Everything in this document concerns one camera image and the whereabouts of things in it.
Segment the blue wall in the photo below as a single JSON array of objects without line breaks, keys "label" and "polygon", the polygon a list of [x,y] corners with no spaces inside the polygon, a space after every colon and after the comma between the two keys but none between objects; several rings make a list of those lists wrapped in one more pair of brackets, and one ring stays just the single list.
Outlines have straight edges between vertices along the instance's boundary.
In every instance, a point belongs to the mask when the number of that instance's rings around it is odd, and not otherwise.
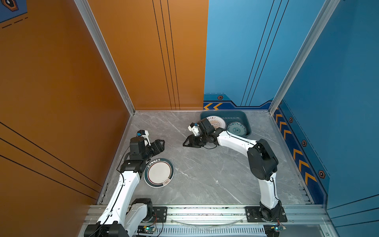
[{"label": "blue wall", "polygon": [[17,0],[16,3],[19,9],[11,11],[0,2],[0,23],[28,12],[26,8],[26,0]]},{"label": "blue wall", "polygon": [[237,106],[272,100],[323,3],[209,0],[204,93]]},{"label": "blue wall", "polygon": [[340,236],[379,226],[378,12],[377,0],[341,0],[284,97],[330,178]]}]

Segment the teal plastic tray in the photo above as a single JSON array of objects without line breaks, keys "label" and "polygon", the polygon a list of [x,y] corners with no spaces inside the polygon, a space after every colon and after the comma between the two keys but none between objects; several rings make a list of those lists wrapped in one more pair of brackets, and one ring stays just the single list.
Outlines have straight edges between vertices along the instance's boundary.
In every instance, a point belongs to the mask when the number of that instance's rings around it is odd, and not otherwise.
[{"label": "teal plastic tray", "polygon": [[251,133],[251,128],[249,121],[247,120],[246,114],[242,111],[223,111],[223,110],[210,110],[210,111],[204,111],[200,114],[200,119],[204,119],[209,116],[219,116],[221,117],[225,123],[226,127],[228,127],[228,124],[231,122],[240,122],[243,125],[245,125],[247,129],[247,134],[241,137],[247,137]]}]

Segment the yellow chevron arrow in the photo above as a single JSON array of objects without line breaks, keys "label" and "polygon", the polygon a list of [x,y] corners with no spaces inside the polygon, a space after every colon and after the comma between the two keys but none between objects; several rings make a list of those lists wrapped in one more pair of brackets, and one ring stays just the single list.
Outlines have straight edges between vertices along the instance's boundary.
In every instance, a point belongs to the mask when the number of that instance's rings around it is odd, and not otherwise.
[{"label": "yellow chevron arrow", "polygon": [[280,126],[279,126],[280,131],[282,131],[282,125],[287,125],[285,122],[280,122],[279,124],[280,124]]},{"label": "yellow chevron arrow", "polygon": [[313,179],[314,181],[317,182],[316,178],[313,177],[312,175],[308,174],[307,172],[305,173],[305,184],[308,186],[308,178]]},{"label": "yellow chevron arrow", "polygon": [[209,110],[209,109],[208,109],[208,106],[211,105],[211,104],[213,104],[213,103],[209,103],[209,104],[207,104],[206,106],[204,106],[204,109]]},{"label": "yellow chevron arrow", "polygon": [[305,162],[302,161],[302,160],[299,160],[299,171],[300,171],[300,173],[301,173],[301,165],[305,165],[306,167],[309,168],[309,165],[308,165],[307,163],[305,163]]},{"label": "yellow chevron arrow", "polygon": [[218,105],[216,105],[216,106],[215,106],[215,107],[213,107],[213,108],[214,108],[215,110],[218,110],[218,108],[217,108],[217,107],[218,107],[219,105],[222,105],[222,103],[219,103]]},{"label": "yellow chevron arrow", "polygon": [[284,140],[285,140],[285,135],[286,135],[286,133],[292,134],[291,131],[288,131],[288,130],[285,130],[285,129],[284,129]]},{"label": "yellow chevron arrow", "polygon": [[281,114],[276,115],[276,123],[278,123],[278,117],[283,117]]},{"label": "yellow chevron arrow", "polygon": [[303,153],[302,153],[301,151],[294,149],[294,150],[293,150],[293,160],[296,160],[296,159],[295,159],[296,153],[298,153],[298,154],[300,154],[300,155],[303,155]]}]

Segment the white plate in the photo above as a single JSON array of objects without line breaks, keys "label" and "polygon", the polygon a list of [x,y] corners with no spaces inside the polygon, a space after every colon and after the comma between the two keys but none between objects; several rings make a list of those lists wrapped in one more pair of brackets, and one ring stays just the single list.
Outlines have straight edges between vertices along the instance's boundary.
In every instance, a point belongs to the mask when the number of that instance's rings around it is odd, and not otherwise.
[{"label": "white plate", "polygon": [[174,176],[174,166],[164,158],[151,161],[145,169],[144,178],[148,186],[160,188],[166,186]]},{"label": "white plate", "polygon": [[209,117],[207,117],[207,119],[212,124],[212,126],[215,128],[219,128],[219,127],[223,128],[223,129],[226,128],[225,121],[219,116],[209,116]]}]

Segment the plate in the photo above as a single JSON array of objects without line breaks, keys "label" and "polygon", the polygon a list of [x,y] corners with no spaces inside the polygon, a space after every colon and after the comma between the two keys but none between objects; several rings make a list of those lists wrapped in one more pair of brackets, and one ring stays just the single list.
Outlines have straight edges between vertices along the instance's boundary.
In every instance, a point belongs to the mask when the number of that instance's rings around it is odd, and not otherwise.
[{"label": "plate", "polygon": [[207,117],[207,119],[209,120],[211,125],[213,127],[215,127],[215,129],[217,129],[219,127],[225,129],[225,127],[226,127],[225,121],[219,116],[209,116],[209,117]]},{"label": "plate", "polygon": [[229,123],[226,130],[238,136],[243,136],[247,134],[246,126],[240,122]]},{"label": "plate", "polygon": [[145,169],[144,178],[148,186],[160,188],[166,186],[174,176],[174,166],[164,158],[151,161]]}]

